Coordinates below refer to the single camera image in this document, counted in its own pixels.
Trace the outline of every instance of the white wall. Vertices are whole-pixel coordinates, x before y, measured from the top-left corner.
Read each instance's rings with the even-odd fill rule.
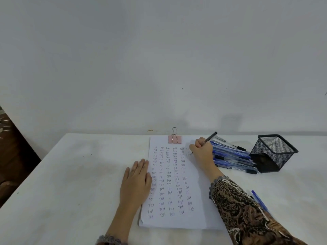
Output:
[[[0,0],[0,103],[40,157],[66,132],[326,134],[326,10]]]

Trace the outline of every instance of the hand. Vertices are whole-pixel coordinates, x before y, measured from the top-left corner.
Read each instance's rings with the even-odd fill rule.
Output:
[[[134,162],[131,171],[126,168],[120,187],[120,206],[136,212],[145,202],[152,183],[152,177],[147,173],[148,166],[149,161],[142,159]]]
[[[190,145],[190,150],[193,152],[199,167],[213,182],[215,178],[224,174],[214,164],[211,143],[205,143],[204,141],[204,137],[195,140],[195,144]]]

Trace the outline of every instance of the person's left hand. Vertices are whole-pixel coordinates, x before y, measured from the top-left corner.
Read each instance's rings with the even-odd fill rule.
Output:
[[[136,212],[145,202],[152,183],[152,177],[147,173],[148,166],[149,161],[142,159],[134,162],[131,170],[126,168],[120,187],[120,206]]]

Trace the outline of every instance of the paper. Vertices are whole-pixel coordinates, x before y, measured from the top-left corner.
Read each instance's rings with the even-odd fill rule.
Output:
[[[226,230],[209,199],[210,182],[189,149],[197,138],[182,136],[182,144],[168,144],[166,136],[151,138],[152,186],[142,205],[140,226]]]

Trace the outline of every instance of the wooden floor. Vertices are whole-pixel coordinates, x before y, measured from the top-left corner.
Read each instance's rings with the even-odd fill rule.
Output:
[[[0,128],[1,207],[41,160],[6,114],[0,115]]]

